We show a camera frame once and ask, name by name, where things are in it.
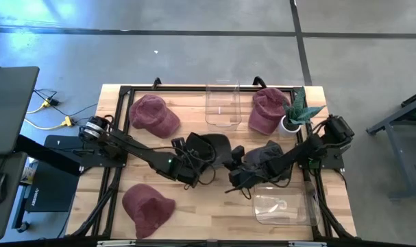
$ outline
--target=potted plant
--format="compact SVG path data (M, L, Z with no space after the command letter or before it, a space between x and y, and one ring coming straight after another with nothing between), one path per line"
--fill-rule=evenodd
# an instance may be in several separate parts
M298 132L302 124L311 123L310 119L319 113L325 106L304 107L305 88L302 87L297 92L295 101L289 106L287 102L283 103L285 116L279 123L279 132L284 136L291 136Z

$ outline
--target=white pot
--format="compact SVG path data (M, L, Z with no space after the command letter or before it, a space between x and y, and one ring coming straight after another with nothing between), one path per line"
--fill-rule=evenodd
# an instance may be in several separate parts
M281 118L281 121L279 122L278 125L278 131L279 133L283 136L283 137L292 137L295 136L296 133L301 129L301 126L297 127L297 130L287 130L284 126L284 118L285 116L283 116Z

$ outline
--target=cap brim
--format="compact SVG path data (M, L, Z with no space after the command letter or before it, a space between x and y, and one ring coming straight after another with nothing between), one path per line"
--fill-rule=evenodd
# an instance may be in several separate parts
M146 127L150 133L162 139L170 137L179 128L180 119L171 110L167 109L167 116L156 126Z
M266 119L256 112L256 109L252 109L249 117L249 127L257 130L263 134L270 135L278 127L280 120Z

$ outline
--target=black desk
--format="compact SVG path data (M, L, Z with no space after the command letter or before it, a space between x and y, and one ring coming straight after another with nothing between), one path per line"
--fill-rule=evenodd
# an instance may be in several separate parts
M45 145L48 144L47 147L51 148L47 148L19 134L34 85L36 84L38 72L38 67L0 68L0 164L5 159L5 165L1 172L7 174L8 195L0 204L0 239L5 234L14 198L28 156L38 160L41 165L44 164L41 168L46 168L40 169L40 171L39 167L37 168L30 193L34 195L35 190L38 189L39 198L42 198L45 194L50 196L49 200L58 206L57 209L52 211L62 211L63 209L67 211L66 205L60 208L57 200L54 200L54 194L62 197L62 193L65 196L70 196L70 194L75 192L75 188L66 189L63 183L60 182L60 179L64 177L68 179L68 177L80 175L78 159L56 152L53 149L57 146L57 140L60 140L60 138L71 140L72 145L77 147L79 145L78 142L75 142L78 140L77 137L53 136L51 138L50 136L47 138ZM58 180L55 180L58 183L52 185L50 183L51 177L57 178ZM41 183L49 181L49 185L47 183L36 185L38 181ZM39 207L42 201L47 203L44 200L37 200L37 202L32 204L28 203L27 211L34 207L37 208L37 211L43 211L47 207ZM12 228L21 227L25 206L27 205L26 202L27 200L24 198L24 194L22 194Z

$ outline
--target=yellow cable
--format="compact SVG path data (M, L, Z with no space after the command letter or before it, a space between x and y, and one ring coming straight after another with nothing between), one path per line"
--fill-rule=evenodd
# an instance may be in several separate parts
M44 106L43 105L41 105L37 110L33 110L33 111L29 111L29 112L27 112L27 114L31 114L31 113L37 113L39 110L42 110L42 108L43 108Z
M39 130L55 130L56 128L60 128L62 126L65 126L64 123L60 124L59 126L54 126L54 127L50 127L50 128L42 128L42 127L38 127L37 125L35 125L34 123L30 122L28 119L24 119L27 123L29 123L31 126L39 129Z

